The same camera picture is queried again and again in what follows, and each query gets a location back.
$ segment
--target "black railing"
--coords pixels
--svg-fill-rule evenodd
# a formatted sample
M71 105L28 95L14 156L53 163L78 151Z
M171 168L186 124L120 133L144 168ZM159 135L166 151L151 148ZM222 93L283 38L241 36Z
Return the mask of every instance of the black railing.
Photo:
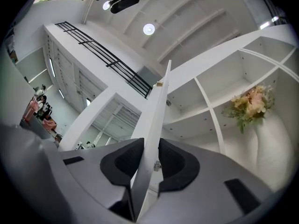
M57 23L56 25L64 32L75 38L80 45L83 45L85 48L94 53L106 64L106 67L110 67L118 73L138 93L143 95L145 98L149 95L152 87L116 55L67 21Z

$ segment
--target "round ceiling light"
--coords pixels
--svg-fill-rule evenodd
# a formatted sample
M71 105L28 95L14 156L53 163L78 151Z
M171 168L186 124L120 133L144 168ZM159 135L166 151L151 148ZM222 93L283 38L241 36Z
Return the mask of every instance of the round ceiling light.
M111 6L110 6L109 1L105 2L104 5L103 5L103 9L104 9L104 10L108 10L110 7L111 7Z
M143 32L145 35L152 35L154 32L155 32L155 27L153 24L146 24L144 27L143 27Z

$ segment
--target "flower bouquet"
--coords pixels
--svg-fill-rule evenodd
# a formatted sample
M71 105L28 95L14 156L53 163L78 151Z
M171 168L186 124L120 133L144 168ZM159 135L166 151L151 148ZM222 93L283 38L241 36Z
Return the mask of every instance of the flower bouquet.
M258 85L230 101L230 106L222 114L236 119L241 133L244 133L246 125L264 118L266 111L274 105L274 95L270 86Z

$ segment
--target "ceiling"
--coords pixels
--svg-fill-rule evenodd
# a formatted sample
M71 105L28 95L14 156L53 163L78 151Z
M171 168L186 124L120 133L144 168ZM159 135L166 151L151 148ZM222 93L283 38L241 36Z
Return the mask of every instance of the ceiling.
M79 113L86 107L86 99L93 101L103 92L103 88L90 79L71 59L63 54L55 43L47 37L47 55L53 61L56 82L65 100ZM93 122L93 126L110 137L120 141L130 139L139 115L117 99L108 103Z
M114 35L147 51L172 69L237 36L256 30L243 0L140 0L118 14L103 10L107 0L93 1L88 21L109 26ZM153 35L144 25L155 26Z

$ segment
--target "white vase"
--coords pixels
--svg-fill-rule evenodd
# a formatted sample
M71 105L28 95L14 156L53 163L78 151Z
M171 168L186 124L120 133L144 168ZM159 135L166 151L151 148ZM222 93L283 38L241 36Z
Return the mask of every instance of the white vase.
M280 117L271 112L253 125L257 135L257 175L273 191L282 188L292 174L294 151Z

